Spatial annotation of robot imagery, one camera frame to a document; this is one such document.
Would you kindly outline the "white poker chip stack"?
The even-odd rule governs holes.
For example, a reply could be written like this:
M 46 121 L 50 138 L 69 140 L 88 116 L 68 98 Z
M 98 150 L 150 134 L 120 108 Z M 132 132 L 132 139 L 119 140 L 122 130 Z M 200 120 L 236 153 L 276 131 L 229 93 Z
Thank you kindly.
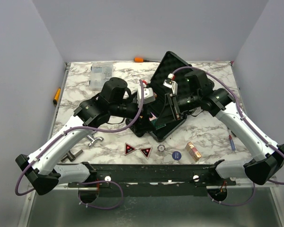
M 158 156 L 163 156 L 165 154 L 165 146 L 164 145 L 158 145 L 157 146 L 157 153 Z

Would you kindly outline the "green chip stack front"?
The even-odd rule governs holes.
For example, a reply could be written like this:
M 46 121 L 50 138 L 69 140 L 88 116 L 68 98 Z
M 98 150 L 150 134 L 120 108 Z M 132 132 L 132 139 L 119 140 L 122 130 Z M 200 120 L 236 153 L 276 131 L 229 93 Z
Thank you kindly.
M 153 125 L 155 130 L 161 129 L 166 126 L 166 124 L 157 124 L 157 123 L 154 123 Z

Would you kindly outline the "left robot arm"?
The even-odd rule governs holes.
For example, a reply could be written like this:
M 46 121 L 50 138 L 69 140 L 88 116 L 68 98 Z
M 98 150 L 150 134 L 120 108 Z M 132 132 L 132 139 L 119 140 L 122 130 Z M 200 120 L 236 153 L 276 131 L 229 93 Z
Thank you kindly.
M 127 83 L 112 77 L 106 81 L 101 92 L 80 103 L 67 123 L 41 148 L 30 155 L 19 155 L 16 163 L 39 195 L 45 195 L 59 184 L 82 183 L 90 187 L 97 178 L 96 170 L 87 162 L 80 164 L 60 164 L 60 160 L 78 142 L 87 137 L 91 131 L 109 133 L 100 126 L 109 121 L 111 116 L 131 119 L 125 127 L 112 132 L 120 132 L 131 127 L 142 113 L 143 105 L 155 100 L 154 92 L 140 80 L 137 101 L 132 97 L 124 98 L 131 91 Z

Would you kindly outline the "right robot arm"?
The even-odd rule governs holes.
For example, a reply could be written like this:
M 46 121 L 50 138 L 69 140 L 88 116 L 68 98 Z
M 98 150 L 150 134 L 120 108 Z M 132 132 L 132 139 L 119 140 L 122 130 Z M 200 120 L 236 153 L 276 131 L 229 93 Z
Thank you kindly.
M 186 96 L 178 96 L 178 84 L 174 73 L 163 81 L 169 89 L 165 95 L 164 107 L 157 119 L 159 125 L 167 124 L 184 117 L 184 114 L 201 108 L 224 123 L 251 154 L 251 160 L 218 161 L 208 174 L 209 182 L 220 185 L 226 178 L 248 178 L 253 183 L 264 185 L 284 164 L 284 144 L 265 135 L 243 113 L 235 95 L 227 87 L 214 89 L 209 74 L 193 68 L 184 75 L 189 88 Z

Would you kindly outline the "black poker set case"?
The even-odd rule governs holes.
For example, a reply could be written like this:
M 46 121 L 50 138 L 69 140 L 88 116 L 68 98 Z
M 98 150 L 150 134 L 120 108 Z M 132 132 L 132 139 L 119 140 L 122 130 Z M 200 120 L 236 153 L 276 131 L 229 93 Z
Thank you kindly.
M 144 107 L 145 112 L 155 118 L 141 116 L 130 127 L 137 137 L 149 133 L 162 142 L 186 121 L 205 96 L 212 93 L 214 82 L 201 70 L 190 67 L 175 53 L 165 53 L 148 84 L 156 99 Z

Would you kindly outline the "red playing card deck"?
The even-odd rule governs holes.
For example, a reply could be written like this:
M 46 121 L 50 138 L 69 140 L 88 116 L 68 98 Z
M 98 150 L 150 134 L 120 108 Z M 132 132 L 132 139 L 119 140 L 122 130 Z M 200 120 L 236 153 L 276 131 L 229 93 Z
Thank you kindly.
M 150 121 L 153 121 L 155 119 L 157 119 L 157 117 L 154 114 L 152 114 L 152 117 L 149 118 Z

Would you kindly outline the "right all-in triangle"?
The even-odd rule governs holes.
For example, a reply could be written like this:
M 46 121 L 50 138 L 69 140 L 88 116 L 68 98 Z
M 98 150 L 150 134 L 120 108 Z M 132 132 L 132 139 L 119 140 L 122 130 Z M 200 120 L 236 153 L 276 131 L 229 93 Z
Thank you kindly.
M 141 148 L 140 151 L 148 159 L 151 154 L 152 147 Z

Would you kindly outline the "all-in triangle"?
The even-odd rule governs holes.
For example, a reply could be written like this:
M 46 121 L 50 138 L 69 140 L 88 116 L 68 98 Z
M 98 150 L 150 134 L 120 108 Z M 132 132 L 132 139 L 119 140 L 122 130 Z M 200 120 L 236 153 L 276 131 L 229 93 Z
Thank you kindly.
M 148 159 L 151 154 L 152 147 L 141 148 L 140 151 Z
M 124 147 L 124 155 L 127 156 L 128 154 L 132 153 L 136 151 L 136 148 L 133 147 L 132 145 L 125 143 L 125 147 Z

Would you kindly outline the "left all-in triangle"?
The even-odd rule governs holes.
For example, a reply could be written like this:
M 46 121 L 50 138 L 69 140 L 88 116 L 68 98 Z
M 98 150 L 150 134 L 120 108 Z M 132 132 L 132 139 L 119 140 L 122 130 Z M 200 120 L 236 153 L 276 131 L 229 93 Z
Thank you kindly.
M 125 147 L 124 147 L 124 155 L 127 156 L 128 154 L 132 153 L 136 151 L 136 148 L 133 147 L 132 145 L 125 143 Z

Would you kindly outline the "blue small blind button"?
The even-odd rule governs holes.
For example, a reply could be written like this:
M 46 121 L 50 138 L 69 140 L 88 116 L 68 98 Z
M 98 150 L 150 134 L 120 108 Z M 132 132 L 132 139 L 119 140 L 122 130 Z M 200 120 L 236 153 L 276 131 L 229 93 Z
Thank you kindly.
M 182 158 L 182 154 L 179 151 L 174 151 L 172 153 L 172 158 L 176 161 L 179 161 Z

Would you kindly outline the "orange screwdriver at back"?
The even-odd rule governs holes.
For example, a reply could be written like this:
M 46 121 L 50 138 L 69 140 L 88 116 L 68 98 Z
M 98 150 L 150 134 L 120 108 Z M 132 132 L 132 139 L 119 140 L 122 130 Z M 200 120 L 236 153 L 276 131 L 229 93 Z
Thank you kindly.
M 136 63 L 143 63 L 143 62 L 156 62 L 156 63 L 160 63 L 160 61 L 147 60 L 147 59 L 140 58 L 140 57 L 135 57 L 133 61 L 136 62 Z

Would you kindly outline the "clear plastic screw box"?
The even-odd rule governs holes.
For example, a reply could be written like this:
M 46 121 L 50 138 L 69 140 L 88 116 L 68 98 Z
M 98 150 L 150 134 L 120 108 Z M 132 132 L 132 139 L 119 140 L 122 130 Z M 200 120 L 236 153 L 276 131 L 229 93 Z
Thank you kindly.
M 112 62 L 94 62 L 90 67 L 90 89 L 101 89 L 105 82 L 113 75 L 114 66 Z

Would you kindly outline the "blue red pen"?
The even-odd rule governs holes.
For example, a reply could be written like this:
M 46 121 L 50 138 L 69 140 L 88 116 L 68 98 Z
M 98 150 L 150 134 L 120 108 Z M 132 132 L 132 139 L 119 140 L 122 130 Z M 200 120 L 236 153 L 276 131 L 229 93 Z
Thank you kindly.
M 231 136 L 231 131 L 230 131 L 229 128 L 227 128 L 227 130 L 228 130 L 228 134 L 229 134 L 229 142 L 230 142 L 231 149 L 232 149 L 232 151 L 235 151 L 236 148 L 235 148 L 235 144 L 234 144 L 233 138 Z

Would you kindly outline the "dark metal clamp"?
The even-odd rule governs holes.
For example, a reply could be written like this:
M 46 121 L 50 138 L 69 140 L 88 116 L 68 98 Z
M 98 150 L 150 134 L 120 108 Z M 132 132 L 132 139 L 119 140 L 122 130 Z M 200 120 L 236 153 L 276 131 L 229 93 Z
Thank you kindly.
M 77 153 L 73 154 L 71 151 L 67 152 L 66 155 L 64 155 L 61 159 L 61 162 L 66 162 L 67 160 L 69 160 L 70 162 L 75 161 L 75 159 L 80 156 L 83 153 L 83 150 L 81 149 L 80 151 L 78 151 Z

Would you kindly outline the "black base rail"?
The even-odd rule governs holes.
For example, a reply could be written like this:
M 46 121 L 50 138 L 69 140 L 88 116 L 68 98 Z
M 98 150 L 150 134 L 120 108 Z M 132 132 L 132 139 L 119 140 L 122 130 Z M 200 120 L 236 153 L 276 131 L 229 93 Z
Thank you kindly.
M 127 164 L 60 164 L 37 188 L 39 195 L 60 184 L 78 188 L 84 199 L 93 196 L 131 197 L 206 196 L 207 187 L 233 186 L 223 179 L 216 165 L 127 165 Z

